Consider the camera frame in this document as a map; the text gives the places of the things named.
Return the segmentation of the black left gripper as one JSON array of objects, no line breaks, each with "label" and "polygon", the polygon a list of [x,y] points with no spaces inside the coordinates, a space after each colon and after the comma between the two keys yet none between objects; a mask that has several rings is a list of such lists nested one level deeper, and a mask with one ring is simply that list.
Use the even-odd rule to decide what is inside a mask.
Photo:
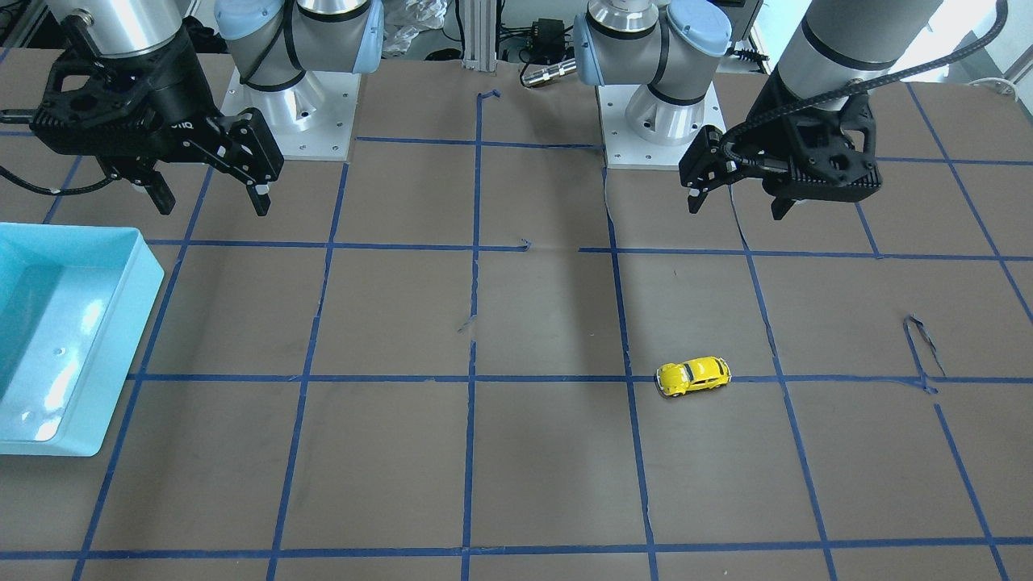
[{"label": "black left gripper", "polygon": [[[781,77],[769,77],[740,132],[720,132],[705,125],[679,162],[681,184],[688,190],[688,210],[696,215],[702,207],[702,191],[745,178],[760,178],[768,194],[794,194],[790,166],[791,137],[785,117],[760,123],[770,111],[796,101]],[[773,220],[782,220],[799,203],[793,196],[774,196]]]}]

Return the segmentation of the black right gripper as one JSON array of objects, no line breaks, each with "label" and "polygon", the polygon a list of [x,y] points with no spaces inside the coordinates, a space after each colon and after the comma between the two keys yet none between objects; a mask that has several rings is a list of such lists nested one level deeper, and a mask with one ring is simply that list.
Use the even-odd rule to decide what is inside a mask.
[{"label": "black right gripper", "polygon": [[[169,43],[152,55],[156,61],[147,77],[151,91],[146,103],[157,111],[169,132],[160,159],[206,163],[251,186],[255,213],[265,217],[272,206],[268,184],[279,179],[284,158],[262,111],[222,113],[187,29],[178,29]],[[153,170],[144,179],[144,191],[160,214],[173,213],[177,198],[162,173]]]}]

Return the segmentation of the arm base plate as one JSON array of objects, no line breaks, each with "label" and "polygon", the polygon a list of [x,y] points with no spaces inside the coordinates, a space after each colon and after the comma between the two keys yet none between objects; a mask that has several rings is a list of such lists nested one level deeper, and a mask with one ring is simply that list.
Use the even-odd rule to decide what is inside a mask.
[{"label": "arm base plate", "polygon": [[295,87],[262,92],[241,84],[234,70],[221,109],[225,114],[261,110],[288,161],[346,162],[362,80],[354,73],[309,71]]},{"label": "arm base plate", "polygon": [[596,88],[608,169],[676,170],[705,126],[726,123],[715,86],[689,106],[664,102],[645,85]]}]

